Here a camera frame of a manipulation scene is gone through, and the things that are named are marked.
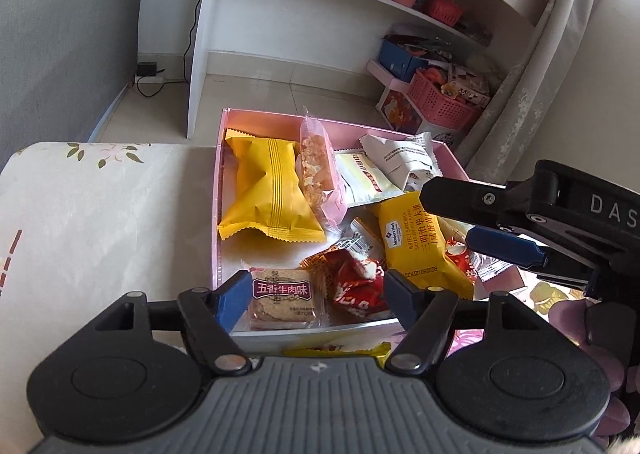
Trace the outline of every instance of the red wrapper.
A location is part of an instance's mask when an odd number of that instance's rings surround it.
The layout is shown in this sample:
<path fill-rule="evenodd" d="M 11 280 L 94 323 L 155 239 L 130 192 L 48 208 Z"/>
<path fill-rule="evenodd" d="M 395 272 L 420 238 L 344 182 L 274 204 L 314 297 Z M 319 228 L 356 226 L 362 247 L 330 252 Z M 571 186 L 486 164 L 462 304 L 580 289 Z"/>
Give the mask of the red wrapper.
<path fill-rule="evenodd" d="M 375 274 L 371 275 L 373 278 L 363 278 L 365 268 L 347 250 L 329 252 L 326 259 L 334 274 L 336 306 L 358 317 L 368 317 L 388 310 L 383 296 L 385 272 L 377 261 L 363 259 L 370 265 L 375 265 Z"/>
<path fill-rule="evenodd" d="M 465 275 L 471 280 L 476 282 L 478 280 L 478 272 L 471 263 L 471 257 L 469 256 L 469 250 L 466 244 L 459 243 L 453 238 L 447 240 L 447 250 L 445 252 L 447 257 L 451 259 L 454 264 L 462 270 Z"/>

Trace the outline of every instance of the floor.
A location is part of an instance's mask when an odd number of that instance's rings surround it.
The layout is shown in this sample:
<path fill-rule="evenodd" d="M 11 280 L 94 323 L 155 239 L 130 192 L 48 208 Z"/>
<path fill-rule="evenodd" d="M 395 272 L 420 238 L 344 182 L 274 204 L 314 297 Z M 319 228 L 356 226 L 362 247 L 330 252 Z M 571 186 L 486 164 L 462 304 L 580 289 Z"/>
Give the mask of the floor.
<path fill-rule="evenodd" d="M 143 84 L 140 89 L 149 95 L 157 87 L 156 84 Z M 98 141 L 213 147 L 225 108 L 287 114 L 304 114 L 307 108 L 319 118 L 387 127 L 384 118 L 376 111 L 376 101 L 370 98 L 283 82 L 207 75 L 195 134 L 187 140 L 188 100 L 187 84 L 166 84 L 152 98 L 145 98 L 132 88 L 111 115 Z"/>

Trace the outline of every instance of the curtain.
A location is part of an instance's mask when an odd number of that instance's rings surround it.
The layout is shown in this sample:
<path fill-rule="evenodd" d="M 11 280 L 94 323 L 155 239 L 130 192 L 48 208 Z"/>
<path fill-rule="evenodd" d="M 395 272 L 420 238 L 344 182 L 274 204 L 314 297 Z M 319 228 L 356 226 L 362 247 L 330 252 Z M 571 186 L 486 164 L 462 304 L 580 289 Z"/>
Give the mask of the curtain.
<path fill-rule="evenodd" d="M 594 0 L 549 0 L 524 58 L 455 152 L 474 179 L 504 183 L 536 134 L 574 60 Z"/>

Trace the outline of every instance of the blue box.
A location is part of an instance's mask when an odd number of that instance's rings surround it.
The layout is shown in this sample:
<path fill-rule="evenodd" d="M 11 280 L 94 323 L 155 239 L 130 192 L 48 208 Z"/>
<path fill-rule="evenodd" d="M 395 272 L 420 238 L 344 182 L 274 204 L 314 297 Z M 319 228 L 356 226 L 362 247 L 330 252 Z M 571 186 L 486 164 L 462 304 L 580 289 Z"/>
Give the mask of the blue box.
<path fill-rule="evenodd" d="M 389 42 L 382 41 L 378 62 L 393 76 L 404 82 L 411 82 L 418 68 L 427 68 L 429 60 L 414 56 L 404 48 Z"/>

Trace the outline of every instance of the pink plastic basket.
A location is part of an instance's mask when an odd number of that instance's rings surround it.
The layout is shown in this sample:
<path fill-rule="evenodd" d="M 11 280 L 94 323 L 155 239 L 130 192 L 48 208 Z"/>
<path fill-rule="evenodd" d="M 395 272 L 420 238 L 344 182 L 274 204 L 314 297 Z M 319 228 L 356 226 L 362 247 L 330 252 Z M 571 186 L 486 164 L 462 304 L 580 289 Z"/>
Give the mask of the pink plastic basket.
<path fill-rule="evenodd" d="M 447 129 L 466 130 L 473 126 L 482 111 L 443 95 L 424 75 L 416 70 L 407 97 L 425 117 L 427 122 Z"/>
<path fill-rule="evenodd" d="M 453 1 L 429 0 L 424 13 L 447 26 L 453 26 L 460 20 L 462 9 Z"/>

